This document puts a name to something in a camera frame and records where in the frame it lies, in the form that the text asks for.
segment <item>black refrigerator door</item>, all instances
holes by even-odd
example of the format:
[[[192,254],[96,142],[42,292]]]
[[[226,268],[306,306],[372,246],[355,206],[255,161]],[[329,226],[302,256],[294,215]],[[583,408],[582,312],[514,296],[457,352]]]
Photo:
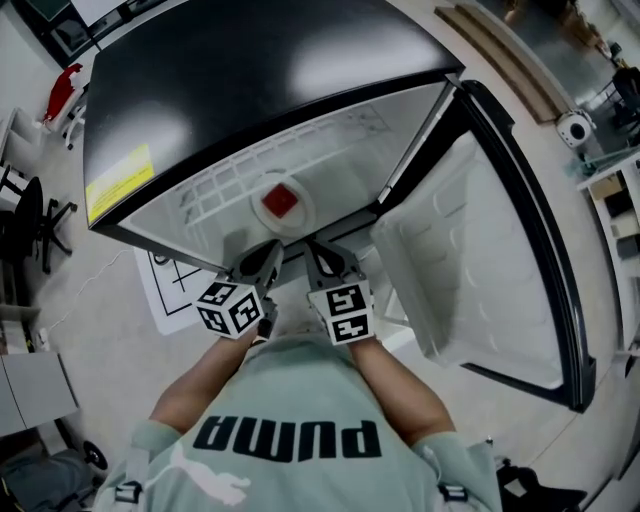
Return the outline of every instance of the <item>black refrigerator door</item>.
[[[583,412],[596,362],[559,228],[513,120],[481,83],[455,89],[372,236],[427,357]]]

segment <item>white floor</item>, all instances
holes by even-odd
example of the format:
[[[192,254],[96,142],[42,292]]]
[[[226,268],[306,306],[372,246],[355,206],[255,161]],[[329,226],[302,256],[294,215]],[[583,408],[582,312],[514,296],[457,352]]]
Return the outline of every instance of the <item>white floor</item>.
[[[491,436],[496,452],[518,464],[531,465],[539,471],[541,483],[595,492],[614,471],[618,432],[627,421],[626,411],[637,410],[638,404],[627,399],[632,393],[623,392],[628,381],[609,371],[617,339],[615,300],[591,210],[576,191],[574,178],[564,170],[572,153],[553,127],[534,123],[498,74],[433,14],[431,1],[392,3],[449,48],[467,66],[463,78],[482,81],[515,120],[514,136],[547,194],[571,257],[589,351],[597,359],[598,391],[587,413],[578,415],[466,370],[437,367],[413,357],[411,347],[399,357],[442,396],[469,442]],[[54,249],[50,278],[29,273],[35,299],[42,307],[38,327],[51,328],[73,310],[50,332],[50,342],[62,355],[80,404],[80,412],[69,421],[80,436],[98,444],[113,464],[134,424],[150,413],[163,389],[189,368],[212,340],[200,325],[160,336],[130,248],[87,230],[81,141],[72,152],[50,141],[38,175],[45,194],[81,205],[61,229],[73,256],[63,259]],[[83,283],[117,255],[76,301]],[[279,328],[292,330],[312,318],[304,301],[298,300],[304,286],[304,281],[297,281],[276,292]]]

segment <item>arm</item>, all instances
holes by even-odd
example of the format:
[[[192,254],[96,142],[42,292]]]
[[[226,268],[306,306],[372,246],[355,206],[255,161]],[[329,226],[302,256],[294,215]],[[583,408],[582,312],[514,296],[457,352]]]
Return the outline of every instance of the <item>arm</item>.
[[[162,393],[149,419],[186,433],[242,364],[255,337],[253,329],[239,340],[220,338],[193,368]]]
[[[431,434],[455,431],[440,398],[377,339],[351,343],[349,349],[387,421],[407,445]]]

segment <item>yellow label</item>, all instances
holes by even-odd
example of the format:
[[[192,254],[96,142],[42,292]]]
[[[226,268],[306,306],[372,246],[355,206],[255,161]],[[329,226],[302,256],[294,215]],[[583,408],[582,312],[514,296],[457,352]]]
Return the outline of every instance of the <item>yellow label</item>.
[[[153,178],[149,146],[134,149],[87,187],[89,224]]]

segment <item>cardboard box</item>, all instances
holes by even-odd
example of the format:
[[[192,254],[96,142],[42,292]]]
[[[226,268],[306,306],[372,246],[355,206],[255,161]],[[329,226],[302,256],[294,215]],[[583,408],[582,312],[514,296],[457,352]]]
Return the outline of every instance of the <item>cardboard box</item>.
[[[624,181],[618,175],[618,173],[611,176],[607,176],[599,181],[596,181],[589,190],[591,191],[591,197],[594,200],[604,199],[605,197],[617,194],[624,189]]]

